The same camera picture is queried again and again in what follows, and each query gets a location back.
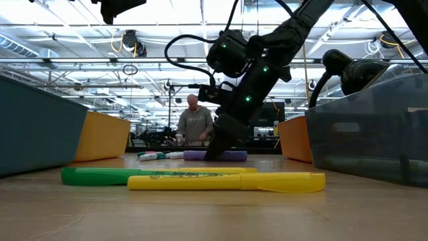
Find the workbench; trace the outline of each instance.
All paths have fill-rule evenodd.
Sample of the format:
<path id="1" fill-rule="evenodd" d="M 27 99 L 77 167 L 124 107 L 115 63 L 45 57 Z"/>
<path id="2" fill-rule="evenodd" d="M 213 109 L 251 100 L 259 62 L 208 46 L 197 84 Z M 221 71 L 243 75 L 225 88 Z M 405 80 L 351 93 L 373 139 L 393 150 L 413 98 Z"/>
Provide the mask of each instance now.
<path id="1" fill-rule="evenodd" d="M 128 191 L 62 185 L 61 168 L 0 179 L 0 240 L 426 240 L 428 190 L 313 168 L 281 155 L 244 163 L 123 158 L 80 167 L 256 167 L 325 172 L 316 193 Z"/>

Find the white ceiling structure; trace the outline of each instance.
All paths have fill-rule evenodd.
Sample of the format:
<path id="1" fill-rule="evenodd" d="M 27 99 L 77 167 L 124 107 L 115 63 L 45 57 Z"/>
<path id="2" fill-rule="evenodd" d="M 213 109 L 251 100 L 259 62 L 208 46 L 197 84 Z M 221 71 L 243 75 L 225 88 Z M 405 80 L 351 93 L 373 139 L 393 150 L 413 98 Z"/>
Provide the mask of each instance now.
<path id="1" fill-rule="evenodd" d="M 146 46 L 147 59 L 151 61 L 133 63 L 138 68 L 138 73 L 129 77 L 122 71 L 127 63 L 91 63 L 91 60 L 83 60 L 80 64 L 73 63 L 79 60 L 56 63 L 56 68 L 43 67 L 36 63 L 3 63 L 0 65 L 3 74 L 13 74 L 15 78 L 18 76 L 21 81 L 35 86 L 51 86 L 46 90 L 84 103 L 93 109 L 132 119 L 135 123 L 139 123 L 143 118 L 144 123 L 145 120 L 150 120 L 160 125 L 165 125 L 168 119 L 168 91 L 164 89 L 167 80 L 172 84 L 184 85 L 208 83 L 207 76 L 200 72 L 183 70 L 166 63 L 165 45 L 181 34 L 217 38 L 219 32 L 225 28 L 233 5 L 233 0 L 148 0 L 146 4 L 118 15 L 114 19 L 114 25 L 106 25 L 100 14 L 100 4 L 92 4 L 90 0 L 35 2 L 0 1 L 0 37 L 9 36 L 31 50 L 51 50 L 57 53 L 59 58 L 131 58 L 131 52 L 124 48 L 115 52 L 112 45 L 116 50 L 119 49 L 121 35 L 127 29 L 135 29 L 139 40 Z M 293 10 L 299 3 L 297 0 L 284 2 Z M 425 58 L 426 55 L 417 41 L 414 41 L 414 35 L 398 11 L 383 1 L 373 0 L 372 3 L 402 41 L 408 42 L 407 47 L 418 58 Z M 274 0 L 241 0 L 231 29 L 241 29 L 244 36 L 249 38 L 255 34 L 271 32 L 287 18 L 288 14 Z M 290 110 L 286 110 L 287 112 L 295 111 L 292 107 L 304 106 L 305 79 L 317 80 L 324 72 L 323 66 L 313 61 L 320 59 L 325 51 L 332 48 L 354 59 L 401 58 L 396 48 L 379 47 L 379 37 L 384 30 L 376 17 L 359 5 L 358 1 L 337 0 L 312 29 L 305 43 L 308 59 L 306 71 L 301 50 L 291 64 L 293 79 L 287 83 L 278 80 L 270 96 L 275 96 L 278 99 L 276 101 L 291 98 L 293 103 L 289 105 Z M 378 39 L 376 42 L 372 42 L 374 37 Z M 185 61 L 193 62 L 191 64 L 194 66 L 207 68 L 204 58 L 209 47 L 209 44 L 185 39 L 171 47 L 169 56 L 185 58 Z M 23 56 L 0 48 L 0 58 Z M 216 74 L 215 78 L 218 84 L 224 80 L 233 84 L 239 82 L 225 78 L 222 74 Z M 79 83 L 95 87 L 81 90 L 66 88 Z M 330 92 L 337 90 L 338 84 L 337 78 L 331 79 L 323 96 L 329 96 Z M 197 89 L 182 88 L 175 93 L 174 98 L 182 98 L 183 102 L 178 104 L 175 99 L 172 101 L 173 124 L 177 123 L 178 116 L 186 108 L 185 97 L 188 94 L 197 94 Z M 211 110 L 216 109 L 214 104 L 202 104 Z"/>

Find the wooden surface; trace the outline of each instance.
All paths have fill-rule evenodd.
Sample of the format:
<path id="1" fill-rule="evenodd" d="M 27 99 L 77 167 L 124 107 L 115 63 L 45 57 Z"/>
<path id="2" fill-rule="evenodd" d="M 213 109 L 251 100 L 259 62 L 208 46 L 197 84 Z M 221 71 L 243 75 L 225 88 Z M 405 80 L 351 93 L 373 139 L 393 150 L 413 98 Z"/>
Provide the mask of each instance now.
<path id="1" fill-rule="evenodd" d="M 320 171 L 279 155 L 246 163 L 123 159 L 86 167 L 257 167 Z M 61 169 L 0 179 L 0 240 L 388 240 L 428 239 L 428 190 L 325 171 L 317 193 L 128 191 L 61 184 Z"/>

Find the yellow bin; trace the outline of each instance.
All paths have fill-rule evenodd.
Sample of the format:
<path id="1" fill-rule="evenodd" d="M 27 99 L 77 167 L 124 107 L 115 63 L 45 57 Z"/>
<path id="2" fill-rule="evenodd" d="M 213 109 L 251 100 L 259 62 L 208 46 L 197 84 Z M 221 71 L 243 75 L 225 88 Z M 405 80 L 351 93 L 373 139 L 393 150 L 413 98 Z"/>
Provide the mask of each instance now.
<path id="1" fill-rule="evenodd" d="M 312 163 L 306 118 L 299 116 L 278 125 L 282 155 L 286 158 Z"/>
<path id="2" fill-rule="evenodd" d="M 125 154 L 131 122 L 88 112 L 74 161 L 93 161 Z"/>

